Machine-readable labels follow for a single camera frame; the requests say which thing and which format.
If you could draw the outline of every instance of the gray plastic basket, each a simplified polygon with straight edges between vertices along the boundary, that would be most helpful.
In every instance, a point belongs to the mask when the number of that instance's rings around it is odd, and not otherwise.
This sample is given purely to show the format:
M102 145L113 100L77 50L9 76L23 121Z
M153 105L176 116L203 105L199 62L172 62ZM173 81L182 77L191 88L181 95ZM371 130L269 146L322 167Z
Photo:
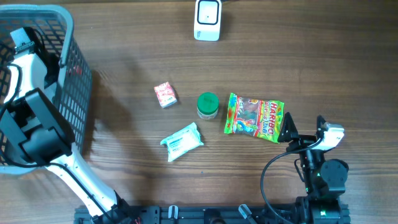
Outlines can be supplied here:
M76 146L82 152L93 81L90 68L73 38L73 18L61 6L0 6L1 65L8 61L10 49L15 47L10 32L25 26L37 29L43 35L46 49L60 57L60 73L52 103L71 124ZM8 70L0 71L0 103L8 92L10 79ZM2 133L0 135L1 149L5 150L7 140Z

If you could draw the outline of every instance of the green jar lid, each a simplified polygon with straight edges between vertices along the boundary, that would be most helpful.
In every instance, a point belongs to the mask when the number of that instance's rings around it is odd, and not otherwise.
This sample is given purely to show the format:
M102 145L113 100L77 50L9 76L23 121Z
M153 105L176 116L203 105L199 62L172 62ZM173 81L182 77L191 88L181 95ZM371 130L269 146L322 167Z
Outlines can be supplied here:
M205 115L211 115L218 110L218 104L218 97L214 93L204 93L198 98L198 111Z

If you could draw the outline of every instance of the white device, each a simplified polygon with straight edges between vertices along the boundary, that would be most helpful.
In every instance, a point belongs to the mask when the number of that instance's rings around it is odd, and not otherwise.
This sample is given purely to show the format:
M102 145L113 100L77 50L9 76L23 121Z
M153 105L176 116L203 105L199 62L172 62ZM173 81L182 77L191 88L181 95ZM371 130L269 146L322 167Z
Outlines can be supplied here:
M333 149L344 137L344 128L340 124L330 124L329 122L325 122L322 125L322 129L325 130L323 132L322 142L313 149L319 149L323 151Z
M217 41L221 29L221 1L197 0L193 36L196 40Z

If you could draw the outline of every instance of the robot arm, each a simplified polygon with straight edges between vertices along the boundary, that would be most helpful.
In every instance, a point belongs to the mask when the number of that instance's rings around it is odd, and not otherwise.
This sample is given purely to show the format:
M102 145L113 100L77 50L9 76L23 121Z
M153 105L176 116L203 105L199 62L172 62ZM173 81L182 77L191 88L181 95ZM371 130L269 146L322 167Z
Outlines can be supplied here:
M82 158L80 153L72 145L72 154L70 156L62 155L51 163L64 164L67 169L80 181L91 195L77 184L77 182L62 168L54 165L47 166L46 169L59 176L83 201L92 217L101 216L103 212L93 202L95 198L99 205L106 211L110 211L113 205L117 204L115 191L108 187L98 176L91 170L89 165Z
M273 221L270 223L350 223L348 206L340 204L339 200L339 196L345 193L348 164L339 159L326 161L324 156L337 146L343 136L341 125L330 124L321 116L317 118L314 136L299 134L290 113L285 114L278 141L289 142L283 155L299 154L307 196L297 197L292 209L285 210L292 214L289 220L282 217L283 210L276 212L266 200L272 212Z

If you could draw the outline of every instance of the gummy bear package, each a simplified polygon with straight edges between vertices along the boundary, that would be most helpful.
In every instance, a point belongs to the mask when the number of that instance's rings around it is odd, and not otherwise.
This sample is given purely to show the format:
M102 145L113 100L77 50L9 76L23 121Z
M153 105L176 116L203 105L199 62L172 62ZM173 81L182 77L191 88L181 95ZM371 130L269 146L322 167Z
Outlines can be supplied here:
M278 143L284 104L277 100L255 100L231 93L224 133L248 134Z

